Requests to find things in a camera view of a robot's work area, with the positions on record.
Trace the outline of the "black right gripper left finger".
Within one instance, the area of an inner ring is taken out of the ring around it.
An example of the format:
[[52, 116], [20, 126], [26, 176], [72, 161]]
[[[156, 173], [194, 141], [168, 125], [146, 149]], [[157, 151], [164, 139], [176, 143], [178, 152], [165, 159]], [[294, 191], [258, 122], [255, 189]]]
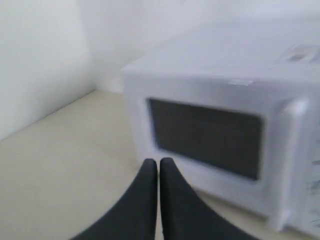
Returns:
[[143, 161], [136, 177], [117, 203], [74, 240], [153, 240], [158, 207], [158, 168]]

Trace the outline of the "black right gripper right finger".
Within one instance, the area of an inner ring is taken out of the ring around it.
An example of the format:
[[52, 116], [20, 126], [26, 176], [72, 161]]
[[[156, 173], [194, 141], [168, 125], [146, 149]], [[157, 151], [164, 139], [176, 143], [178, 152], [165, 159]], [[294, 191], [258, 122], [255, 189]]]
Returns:
[[172, 158], [160, 160], [160, 212], [165, 240], [249, 240], [196, 194]]

